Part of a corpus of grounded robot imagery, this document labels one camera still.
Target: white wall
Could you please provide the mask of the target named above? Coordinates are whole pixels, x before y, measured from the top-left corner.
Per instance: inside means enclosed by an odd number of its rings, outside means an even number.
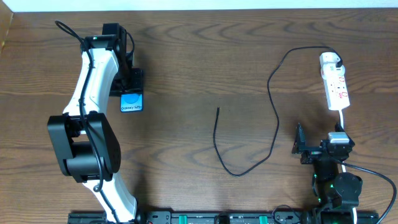
[[[398,0],[3,0],[14,12],[398,7]]]

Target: electrical wire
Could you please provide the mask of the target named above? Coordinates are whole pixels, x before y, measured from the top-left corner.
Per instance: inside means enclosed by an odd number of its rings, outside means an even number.
[[[81,123],[83,125],[84,130],[86,131],[87,138],[88,138],[88,140],[89,140],[89,142],[91,144],[91,148],[93,150],[93,154],[94,154],[95,159],[96,159],[97,164],[98,164],[99,183],[94,186],[93,190],[94,190],[94,192],[99,192],[101,194],[103,200],[105,201],[105,203],[107,204],[109,209],[112,211],[112,214],[113,214],[113,216],[114,216],[114,218],[116,220],[116,223],[119,223],[118,216],[116,215],[116,212],[114,211],[113,207],[111,206],[111,204],[109,203],[108,199],[106,198],[105,194],[102,191],[103,182],[104,182],[103,166],[102,166],[102,163],[101,163],[100,154],[98,153],[98,150],[97,150],[97,147],[96,147],[96,145],[94,143],[93,137],[92,137],[92,135],[90,133],[90,130],[88,129],[88,125],[86,123],[86,120],[85,120],[85,117],[84,117],[84,112],[83,112],[85,93],[86,93],[88,81],[90,80],[91,71],[93,70],[93,65],[94,65],[93,57],[91,56],[90,51],[89,51],[87,45],[84,43],[83,39],[74,30],[72,30],[70,27],[68,27],[66,24],[64,24],[61,21],[55,21],[55,25],[57,25],[58,28],[60,28],[61,30],[63,30],[67,34],[69,34],[72,37],[75,37],[76,39],[79,40],[81,46],[83,46],[83,48],[84,48],[84,51],[87,53],[88,59],[90,61],[90,63],[88,64],[87,76],[86,76],[85,82],[83,84],[83,88],[81,89],[81,94],[80,94],[80,99],[79,99],[80,120],[81,120]]]
[[[221,212],[221,213],[219,213],[219,214],[214,218],[214,224],[217,224],[217,221],[218,221],[218,219],[219,219],[221,216],[227,216],[227,217],[228,217],[228,213],[226,213],[226,212]]]
[[[113,218],[114,218],[116,224],[119,224],[119,223],[120,223],[120,222],[119,222],[119,218],[118,218],[118,216],[116,215],[115,209],[112,207],[112,205],[110,204],[110,202],[109,202],[108,199],[106,198],[104,192],[101,190],[99,193],[101,194],[102,198],[104,199],[105,204],[106,204],[106,205],[108,206],[108,208],[111,210],[112,215],[113,215]]]
[[[131,43],[132,43],[132,50],[130,51],[130,53],[127,55],[126,60],[128,60],[129,58],[131,58],[131,56],[134,53],[134,50],[136,49],[136,44],[134,43],[134,39],[132,38],[131,34],[129,32],[127,32],[127,35],[130,37]]]
[[[356,165],[348,164],[348,163],[345,163],[345,162],[341,162],[338,159],[335,159],[334,157],[332,157],[330,154],[329,154],[329,156],[330,156],[330,158],[333,161],[335,161],[338,164],[341,164],[341,165],[344,165],[344,166],[348,166],[350,168],[354,168],[354,169],[357,169],[357,170],[360,170],[360,171],[363,171],[363,172],[367,172],[369,174],[376,175],[378,177],[383,178],[384,180],[388,181],[391,184],[391,186],[392,186],[392,198],[391,198],[390,204],[388,205],[386,211],[384,211],[384,213],[380,216],[379,220],[376,222],[376,224],[380,224],[380,222],[390,212],[392,206],[394,205],[394,202],[396,201],[396,198],[397,198],[397,187],[396,187],[395,183],[390,178],[388,178],[385,175],[382,175],[382,174],[380,174],[378,172],[375,172],[375,171],[372,171],[372,170],[369,170],[369,169],[365,169],[363,167],[359,167],[359,166],[356,166]]]
[[[213,145],[214,145],[214,149],[215,149],[215,151],[216,151],[216,153],[217,153],[217,156],[218,156],[218,159],[220,160],[221,165],[224,167],[224,170],[225,170],[229,175],[232,175],[233,177],[241,177],[241,176],[243,176],[243,175],[246,175],[247,173],[249,173],[250,171],[252,171],[254,168],[256,168],[257,166],[259,166],[260,164],[262,164],[263,162],[265,162],[268,158],[270,158],[270,156],[271,156],[271,154],[272,154],[272,150],[274,149],[274,144],[275,144],[276,136],[277,136],[278,130],[279,130],[279,116],[278,116],[278,113],[276,112],[276,108],[275,108],[275,106],[274,106],[274,102],[273,102],[272,97],[271,97],[271,91],[270,91],[270,88],[269,88],[269,84],[270,84],[270,81],[271,81],[272,76],[275,74],[276,71],[278,71],[279,67],[283,64],[283,62],[284,62],[286,56],[287,56],[290,52],[292,52],[292,51],[294,51],[294,50],[302,50],[302,49],[329,49],[329,50],[333,51],[334,53],[336,53],[337,56],[339,57],[339,61],[338,61],[338,63],[337,63],[336,66],[337,66],[337,67],[341,67],[342,64],[343,64],[343,59],[340,57],[340,55],[339,55],[333,48],[327,47],[327,46],[297,47],[297,48],[290,49],[290,50],[284,55],[284,57],[283,57],[282,60],[280,61],[279,65],[278,65],[278,66],[275,68],[275,70],[270,74],[270,76],[269,76],[269,78],[268,78],[268,81],[267,81],[267,90],[268,90],[269,101],[271,102],[271,106],[272,106],[272,108],[274,109],[274,113],[275,113],[276,121],[277,121],[276,129],[275,129],[275,134],[274,134],[274,138],[272,139],[272,144],[271,144],[271,147],[270,147],[270,149],[269,149],[268,156],[265,157],[265,158],[263,158],[263,159],[260,160],[258,163],[254,164],[252,167],[250,167],[248,170],[246,170],[246,171],[244,171],[244,172],[242,172],[242,173],[240,173],[240,174],[234,174],[234,173],[232,173],[231,171],[229,171],[229,169],[225,166],[225,164],[224,164],[224,162],[223,162],[223,160],[222,160],[222,158],[221,158],[221,156],[220,156],[220,154],[219,154],[219,152],[218,152],[217,144],[216,144],[216,130],[217,130],[218,115],[220,114],[220,107],[217,107],[216,122],[215,122],[215,124],[214,124],[214,131],[213,131]]]
[[[290,207],[290,206],[288,206],[288,205],[279,205],[279,206],[277,206],[277,207],[272,211],[272,213],[271,213],[271,218],[274,219],[274,221],[276,222],[276,224],[281,224],[281,223],[278,222],[278,221],[276,220],[276,218],[275,218],[275,212],[276,212],[276,210],[277,210],[278,208],[280,208],[280,207],[287,207],[287,208],[289,208],[289,209],[294,213],[294,215],[298,218],[298,222],[297,222],[297,223],[293,223],[293,224],[299,224],[299,223],[301,222],[301,216],[298,215],[298,214],[296,213],[296,211],[295,211],[292,207]]]
[[[271,213],[271,218],[275,218],[275,212],[276,212],[276,210],[277,210],[278,208],[280,208],[280,207],[287,207],[287,208],[289,208],[289,209],[294,213],[294,215],[295,215],[298,219],[301,219],[301,216],[298,215],[297,212],[296,212],[292,207],[290,207],[290,206],[288,206],[288,205],[279,205],[278,207],[276,207],[276,208],[272,211],[272,213]]]
[[[340,116],[340,126],[344,129],[344,117],[343,117],[343,110],[338,110],[338,114]],[[346,166],[344,166],[343,164],[341,164],[341,171],[346,172]],[[358,221],[358,215],[356,213],[356,208],[353,208],[353,221],[354,224],[357,223]]]
[[[313,194],[315,194],[315,196],[318,196],[317,188],[315,187],[315,181],[316,181],[316,179],[317,179],[317,175],[314,173],[314,174],[312,175],[311,186],[312,186]]]

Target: wood grain surface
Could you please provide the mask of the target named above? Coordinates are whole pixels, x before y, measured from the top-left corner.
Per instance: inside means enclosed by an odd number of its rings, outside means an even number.
[[[6,37],[11,25],[12,15],[14,13],[0,0],[0,54],[3,46],[6,44]]]
[[[142,206],[178,210],[272,210],[316,205],[312,166],[291,155],[295,126],[312,144],[333,130],[320,78],[322,50],[291,53],[271,81],[280,129],[269,152],[275,114],[266,81],[291,48],[329,45],[343,57],[351,106],[345,126],[356,143],[349,162],[398,183],[398,9],[17,13],[0,56],[0,222],[65,223],[71,211],[102,210],[94,195],[61,174],[47,120],[69,102],[81,68],[81,36],[119,22],[136,41],[146,70],[145,109],[121,114],[111,98],[108,120],[122,149],[121,173]],[[380,214],[392,196],[378,177],[363,180],[360,210]],[[395,206],[385,223],[396,223]]]

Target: power strip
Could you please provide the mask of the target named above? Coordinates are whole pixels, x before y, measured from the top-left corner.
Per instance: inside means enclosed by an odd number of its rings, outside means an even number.
[[[325,52],[320,56],[321,75],[325,86],[329,110],[338,111],[349,106],[348,90],[344,77],[345,67],[336,67],[341,59],[333,52]]]

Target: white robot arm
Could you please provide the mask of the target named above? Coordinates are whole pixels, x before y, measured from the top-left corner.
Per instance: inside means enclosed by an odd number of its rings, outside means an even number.
[[[63,115],[50,117],[48,123],[50,138],[64,175],[73,176],[89,188],[105,209],[107,220],[116,223],[130,222],[137,213],[137,201],[118,172],[120,147],[106,120],[110,95],[122,99],[123,96],[139,95],[142,100],[142,71],[131,68],[133,57],[126,53],[126,34],[119,24],[104,24],[103,35],[86,37],[85,45],[90,46],[89,53],[93,59],[90,76],[90,58],[83,51],[80,77],[72,99]],[[87,78],[83,104],[85,120],[81,121],[80,97]],[[99,192],[94,190],[100,181],[100,170],[91,150],[92,145],[72,139],[86,134],[82,122],[88,125],[103,167],[104,182]]]

